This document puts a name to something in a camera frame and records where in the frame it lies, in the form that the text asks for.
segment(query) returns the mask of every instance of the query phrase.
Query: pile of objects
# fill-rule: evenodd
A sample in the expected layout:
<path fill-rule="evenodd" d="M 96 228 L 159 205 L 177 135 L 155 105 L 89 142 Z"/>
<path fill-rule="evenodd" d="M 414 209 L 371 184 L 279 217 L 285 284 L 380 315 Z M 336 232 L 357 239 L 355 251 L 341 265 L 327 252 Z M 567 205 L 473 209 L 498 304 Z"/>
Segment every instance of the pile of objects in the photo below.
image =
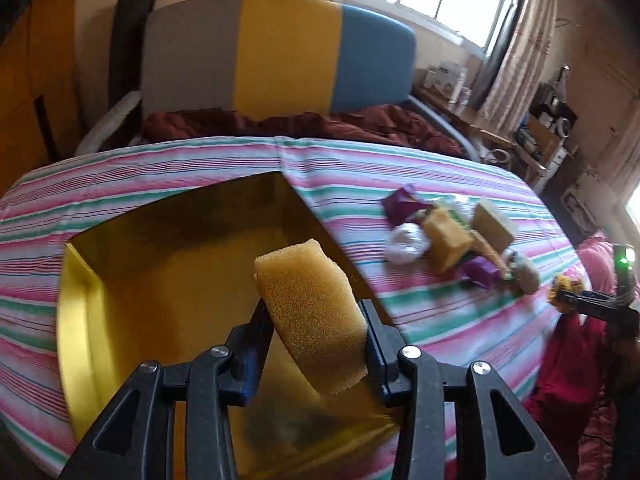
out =
<path fill-rule="evenodd" d="M 437 274 L 456 268 L 460 278 L 485 289 L 509 282 L 524 294 L 538 291 L 535 264 L 508 250 L 518 226 L 491 200 L 481 198 L 473 206 L 453 194 L 424 202 L 409 184 L 382 199 L 382 205 L 394 227 L 385 249 L 390 263 L 410 264 L 425 255 Z"/>

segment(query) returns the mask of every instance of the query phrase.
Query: maroon blanket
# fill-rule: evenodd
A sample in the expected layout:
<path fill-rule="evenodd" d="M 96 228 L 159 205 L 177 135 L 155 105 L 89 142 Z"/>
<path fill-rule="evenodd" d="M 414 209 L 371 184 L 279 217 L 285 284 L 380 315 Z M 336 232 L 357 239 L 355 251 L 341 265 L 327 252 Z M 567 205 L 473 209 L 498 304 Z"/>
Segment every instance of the maroon blanket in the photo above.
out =
<path fill-rule="evenodd" d="M 417 148 L 426 152 L 462 156 L 458 142 L 431 126 L 420 115 L 395 105 L 364 108 L 351 114 L 322 116 L 314 112 L 291 117 L 270 117 L 252 121 L 220 108 L 156 112 L 143 123 L 143 137 L 150 142 L 197 137 L 317 137 L 361 140 L 391 146 Z"/>

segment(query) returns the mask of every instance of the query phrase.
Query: window frame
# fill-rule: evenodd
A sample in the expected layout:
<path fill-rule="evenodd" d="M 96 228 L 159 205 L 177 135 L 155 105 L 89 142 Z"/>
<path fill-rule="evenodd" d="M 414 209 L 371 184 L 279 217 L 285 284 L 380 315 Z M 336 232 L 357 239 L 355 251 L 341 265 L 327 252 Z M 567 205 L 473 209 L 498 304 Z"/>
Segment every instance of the window frame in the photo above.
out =
<path fill-rule="evenodd" d="M 387 0 L 348 0 L 348 2 L 357 6 L 378 10 L 395 18 L 400 18 L 402 20 L 407 20 L 408 22 L 415 23 L 416 25 L 426 28 L 431 32 L 435 32 L 436 34 L 440 35 L 451 43 L 456 44 L 457 46 L 462 46 L 469 53 L 479 57 L 480 59 L 484 59 L 486 57 L 486 52 L 489 46 L 492 44 L 492 39 L 496 33 L 496 28 L 498 27 L 498 20 L 500 19 L 500 15 L 505 4 L 505 0 L 500 0 L 500 2 L 498 3 L 494 21 L 492 23 L 489 34 L 487 35 L 487 40 L 483 46 L 480 46 L 437 20 L 437 16 L 440 12 L 440 6 L 442 5 L 442 0 L 438 2 L 438 8 L 436 10 L 434 18 L 418 12 L 411 7 L 404 6 L 400 3 L 400 0 L 396 0 L 394 3 L 389 3 Z"/>

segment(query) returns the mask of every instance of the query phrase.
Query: silver screw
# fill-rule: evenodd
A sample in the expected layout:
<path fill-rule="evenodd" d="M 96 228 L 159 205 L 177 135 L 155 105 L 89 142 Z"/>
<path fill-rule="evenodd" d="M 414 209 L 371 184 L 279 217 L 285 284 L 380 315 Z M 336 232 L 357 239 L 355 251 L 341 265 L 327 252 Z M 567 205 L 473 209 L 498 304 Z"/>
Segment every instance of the silver screw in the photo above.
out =
<path fill-rule="evenodd" d="M 487 375 L 491 371 L 489 363 L 485 363 L 484 361 L 476 361 L 473 368 L 474 372 L 478 375 Z"/>
<path fill-rule="evenodd" d="M 407 359 L 417 359 L 422 352 L 417 346 L 408 345 L 402 348 L 402 355 Z"/>
<path fill-rule="evenodd" d="M 226 357 L 229 355 L 229 352 L 231 352 L 231 350 L 229 350 L 229 348 L 224 345 L 214 346 L 211 349 L 211 355 L 217 358 Z"/>
<path fill-rule="evenodd" d="M 143 374 L 152 374 L 156 370 L 158 370 L 158 363 L 155 361 L 144 361 L 140 363 L 140 371 L 142 371 Z"/>

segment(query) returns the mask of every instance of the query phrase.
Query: triangular cutout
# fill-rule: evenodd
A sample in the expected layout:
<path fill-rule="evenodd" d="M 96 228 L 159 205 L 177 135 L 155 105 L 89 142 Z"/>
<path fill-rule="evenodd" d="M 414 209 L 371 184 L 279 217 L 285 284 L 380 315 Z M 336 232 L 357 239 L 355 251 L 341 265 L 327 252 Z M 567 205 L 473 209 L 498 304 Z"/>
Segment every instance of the triangular cutout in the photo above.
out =
<path fill-rule="evenodd" d="M 533 437 L 498 390 L 491 392 L 491 406 L 502 454 L 510 456 L 533 451 L 536 447 Z"/>
<path fill-rule="evenodd" d="M 107 451 L 118 455 L 126 455 L 131 446 L 133 436 L 133 424 L 136 421 L 140 391 L 133 390 L 122 399 L 120 405 L 114 410 L 107 425 L 94 441 L 95 449 Z"/>

